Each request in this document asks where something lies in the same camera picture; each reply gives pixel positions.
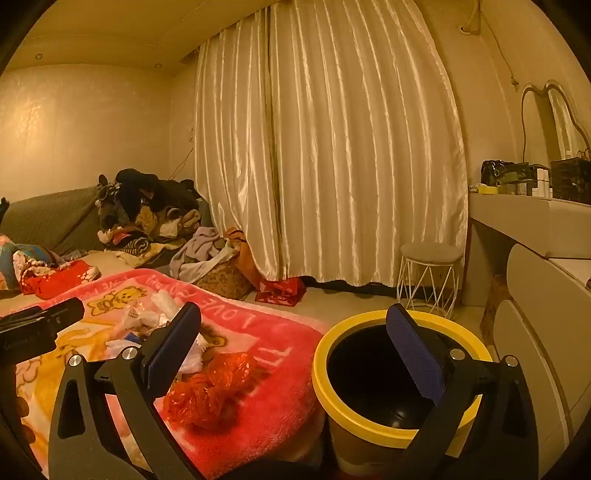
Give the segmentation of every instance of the white metal stool frame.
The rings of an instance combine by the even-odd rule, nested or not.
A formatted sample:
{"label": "white metal stool frame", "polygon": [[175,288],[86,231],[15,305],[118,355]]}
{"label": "white metal stool frame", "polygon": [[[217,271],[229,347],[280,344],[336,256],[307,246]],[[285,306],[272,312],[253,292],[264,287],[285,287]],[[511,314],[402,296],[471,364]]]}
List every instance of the white metal stool frame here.
{"label": "white metal stool frame", "polygon": [[[423,269],[423,274],[421,275],[421,278],[419,279],[417,284],[414,286],[414,289],[413,289],[413,285],[412,285],[412,266],[413,266],[413,264],[422,265],[423,267],[425,267]],[[437,294],[437,289],[436,289],[435,281],[433,278],[433,270],[431,269],[432,267],[448,267],[447,275],[445,277],[443,285],[441,286],[441,290],[439,292],[439,295]],[[431,292],[431,294],[429,295],[428,298],[427,298],[427,290],[425,289],[425,285],[421,285],[421,283],[423,282],[423,278],[425,277],[425,275],[427,273],[427,270],[429,271],[429,276],[431,277],[431,286],[433,288],[433,291]],[[408,283],[404,282],[405,273],[407,274],[406,280],[408,280]],[[445,300],[445,303],[442,303],[442,305],[440,306],[439,303],[443,302],[443,298],[442,298],[443,292],[444,292],[445,287],[447,285],[447,281],[450,278],[450,274],[452,277],[453,292]],[[431,306],[431,310],[429,310],[429,313],[432,313],[433,310],[437,309],[437,310],[443,312],[444,317],[448,319],[451,316],[454,305],[456,304],[457,291],[459,288],[459,280],[460,279],[456,275],[456,270],[454,268],[453,263],[452,264],[424,263],[424,262],[419,262],[417,260],[412,260],[410,258],[406,258],[403,256],[402,262],[400,263],[400,270],[398,272],[398,282],[396,285],[396,296],[398,297],[398,301],[401,302],[401,293],[404,289],[404,293],[406,294],[406,298],[407,298],[407,304],[405,305],[405,308],[408,308],[408,304],[410,303],[411,310],[414,310],[414,308],[415,308],[414,296],[415,296],[418,288],[422,287],[423,294],[425,296],[425,301],[417,302],[417,306]],[[430,302],[433,297],[435,298],[435,303],[431,304]]]}

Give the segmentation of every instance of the metal bolt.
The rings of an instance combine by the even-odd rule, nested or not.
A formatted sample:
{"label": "metal bolt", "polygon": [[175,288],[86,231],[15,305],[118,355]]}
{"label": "metal bolt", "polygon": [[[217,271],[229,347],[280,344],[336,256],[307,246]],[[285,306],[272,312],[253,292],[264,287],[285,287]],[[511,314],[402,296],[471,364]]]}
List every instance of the metal bolt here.
{"label": "metal bolt", "polygon": [[68,361],[68,363],[72,367],[80,365],[80,362],[82,362],[82,357],[80,355],[72,355],[72,357],[70,357],[70,360]]}
{"label": "metal bolt", "polygon": [[519,362],[513,355],[508,355],[507,358],[505,358],[505,363],[510,367],[516,367],[519,365]]}
{"label": "metal bolt", "polygon": [[135,358],[137,354],[138,349],[134,346],[127,347],[125,350],[123,350],[123,358],[125,358],[126,360],[131,360],[132,358]]}
{"label": "metal bolt", "polygon": [[464,350],[460,350],[459,348],[453,348],[450,352],[449,355],[454,359],[454,360],[464,360],[466,358],[466,354],[464,353]]}

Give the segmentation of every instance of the electrical cord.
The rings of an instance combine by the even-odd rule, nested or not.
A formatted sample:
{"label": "electrical cord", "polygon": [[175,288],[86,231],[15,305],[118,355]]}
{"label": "electrical cord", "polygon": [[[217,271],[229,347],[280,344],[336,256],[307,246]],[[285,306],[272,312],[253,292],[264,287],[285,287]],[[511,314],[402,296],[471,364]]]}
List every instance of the electrical cord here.
{"label": "electrical cord", "polygon": [[519,82],[516,80],[515,74],[513,73],[513,69],[511,68],[511,65],[509,65],[509,61],[507,60],[505,54],[503,53],[503,50],[501,49],[501,44],[499,43],[499,39],[496,37],[495,31],[491,27],[491,23],[488,21],[483,11],[481,11],[480,14],[482,15],[482,18],[484,18],[486,25],[488,25],[488,28],[492,33],[492,38],[495,39],[496,47],[499,49],[499,53],[501,54],[501,57],[503,58],[505,64],[507,65],[507,68],[509,69],[509,73],[511,74],[511,85],[513,85],[514,87],[518,87]]}
{"label": "electrical cord", "polygon": [[177,168],[174,169],[173,174],[170,176],[169,180],[172,180],[176,175],[178,175],[178,173],[183,169],[183,167],[186,165],[187,160],[189,159],[189,155],[191,154],[191,152],[194,150],[195,148],[191,148],[191,150],[189,150],[189,153],[187,153],[187,157],[178,165]]}
{"label": "electrical cord", "polygon": [[[472,22],[474,22],[474,19],[476,18],[477,14],[478,14],[478,28],[476,30],[469,30],[470,25],[472,24]],[[519,82],[515,78],[515,74],[513,73],[513,69],[511,68],[511,65],[509,65],[509,61],[507,60],[507,58],[505,57],[505,54],[503,53],[503,50],[501,49],[501,44],[499,43],[499,39],[496,37],[495,31],[491,27],[491,23],[488,21],[486,15],[482,11],[480,0],[475,0],[474,8],[472,9],[472,13],[470,14],[470,18],[468,18],[468,21],[466,21],[464,26],[458,25],[458,30],[460,31],[460,33],[462,35],[480,35],[480,29],[481,29],[480,18],[481,17],[484,18],[486,25],[488,25],[488,28],[492,33],[492,37],[495,39],[496,47],[498,48],[499,53],[501,54],[501,57],[503,58],[503,61],[507,65],[507,68],[509,69],[509,72],[511,74],[511,85],[513,85],[514,87],[518,87]]]}

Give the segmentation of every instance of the blue gripper pad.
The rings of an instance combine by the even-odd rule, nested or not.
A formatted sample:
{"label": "blue gripper pad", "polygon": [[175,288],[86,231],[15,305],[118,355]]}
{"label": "blue gripper pad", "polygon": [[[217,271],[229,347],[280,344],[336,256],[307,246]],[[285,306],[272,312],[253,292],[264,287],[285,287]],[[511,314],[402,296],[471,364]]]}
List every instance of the blue gripper pad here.
{"label": "blue gripper pad", "polygon": [[443,369],[418,325],[399,303],[388,309],[386,330],[419,393],[437,405],[444,391]]}
{"label": "blue gripper pad", "polygon": [[201,311],[188,301],[167,327],[152,332],[140,352],[145,395],[166,395],[201,329]]}

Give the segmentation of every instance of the stool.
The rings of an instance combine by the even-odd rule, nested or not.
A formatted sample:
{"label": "stool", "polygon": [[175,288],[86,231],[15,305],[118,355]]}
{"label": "stool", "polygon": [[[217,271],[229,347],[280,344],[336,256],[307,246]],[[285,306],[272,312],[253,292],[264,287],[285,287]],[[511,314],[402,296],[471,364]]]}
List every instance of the stool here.
{"label": "stool", "polygon": [[[449,318],[457,299],[457,289],[459,286],[459,277],[456,275],[454,263],[462,257],[462,250],[453,245],[440,244],[437,242],[413,242],[403,245],[401,252],[402,262],[400,264],[398,283],[396,285],[398,301],[400,301],[402,291],[404,290],[404,293],[407,296],[406,308],[408,309],[408,305],[410,304],[410,309],[414,310],[414,296],[417,293],[418,288],[422,287],[425,303],[421,302],[421,304],[431,305],[429,313],[432,313],[433,310],[437,309],[444,313],[445,318]],[[414,265],[420,265],[424,267],[424,269],[421,278],[413,288],[412,271]],[[437,292],[435,285],[432,267],[448,267],[447,275],[439,293]],[[427,272],[429,272],[431,286],[433,287],[433,291],[428,298],[427,290],[425,289],[425,285],[423,285],[423,279]],[[448,285],[448,280],[451,280],[452,282],[452,293],[444,301],[443,292]]]}

